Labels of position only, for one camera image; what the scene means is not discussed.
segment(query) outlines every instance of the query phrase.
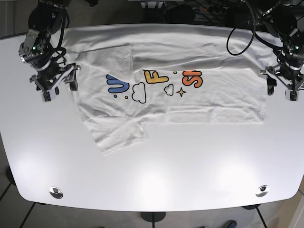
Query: black cable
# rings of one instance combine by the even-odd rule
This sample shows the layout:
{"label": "black cable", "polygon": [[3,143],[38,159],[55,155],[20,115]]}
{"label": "black cable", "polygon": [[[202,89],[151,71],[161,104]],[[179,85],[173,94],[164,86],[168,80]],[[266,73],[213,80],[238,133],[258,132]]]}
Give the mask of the black cable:
{"label": "black cable", "polygon": [[296,22],[298,22],[298,21],[301,20],[302,18],[304,18],[304,16],[300,17],[298,20],[296,20]]}
{"label": "black cable", "polygon": [[2,200],[2,198],[4,197],[5,193],[9,190],[11,186],[11,183],[9,183],[9,185],[6,187],[6,189],[4,190],[4,192],[2,193],[1,197],[0,197],[0,201]]}
{"label": "black cable", "polygon": [[256,210],[257,210],[258,215],[260,216],[260,218],[261,218],[261,220],[262,220],[262,223],[263,223],[264,227],[265,227],[265,228],[268,228],[267,225],[266,225],[266,223],[265,223],[265,221],[264,221],[264,219],[263,219],[263,216],[262,216],[260,210],[259,210],[258,207],[257,207],[257,205],[256,205]]}
{"label": "black cable", "polygon": [[234,30],[236,30],[236,28],[232,29],[232,31],[230,32],[229,36],[228,36],[228,39],[227,39],[227,43],[226,43],[226,49],[228,51],[229,54],[231,54],[232,56],[240,56],[242,55],[245,51],[248,50],[248,48],[250,47],[250,45],[252,44],[254,38],[255,38],[255,35],[256,35],[256,19],[255,19],[255,15],[253,13],[253,10],[251,8],[251,6],[249,4],[247,4],[248,8],[249,8],[249,11],[250,11],[250,14],[251,14],[251,17],[252,17],[252,21],[253,21],[253,28],[252,28],[252,37],[251,37],[251,40],[249,42],[249,44],[247,45],[247,47],[242,50],[240,53],[237,53],[237,54],[234,54],[232,53],[230,50],[229,50],[229,40],[230,40],[230,37],[232,35],[232,33],[234,32]]}
{"label": "black cable", "polygon": [[257,33],[255,34],[255,37],[257,38],[258,41],[260,41],[261,43],[265,44],[266,46],[268,46],[268,47],[270,47],[274,50],[282,50],[283,49],[283,47],[273,45],[271,43],[268,43],[266,40],[263,40],[261,37],[258,36]]}
{"label": "black cable", "polygon": [[152,228],[155,228],[155,214],[152,212]]}
{"label": "black cable", "polygon": [[287,6],[287,7],[294,7],[294,6],[299,6],[302,2],[304,2],[304,0],[300,1],[298,4],[296,5],[290,5],[290,6]]}
{"label": "black cable", "polygon": [[64,15],[62,17],[61,31],[60,31],[60,37],[59,37],[59,42],[58,42],[57,48],[61,47],[61,45],[62,45],[63,34],[65,32],[65,26],[66,26],[66,16]]}
{"label": "black cable", "polygon": [[34,202],[34,203],[32,204],[32,206],[30,207],[30,209],[29,209],[27,215],[25,216],[25,218],[23,219],[23,222],[21,223],[20,228],[22,228],[22,227],[24,226],[24,224],[25,224],[25,222],[27,221],[27,219],[28,219],[30,213],[32,212],[32,210],[33,210],[35,204],[36,204],[36,202]]}
{"label": "black cable", "polygon": [[206,8],[205,6],[203,6],[202,4],[200,4],[198,1],[193,0],[193,2],[196,2],[197,4],[199,4],[201,7],[203,7],[205,10],[207,10],[216,20],[218,20],[219,22],[221,22],[221,20],[212,12],[209,11],[208,8]]}

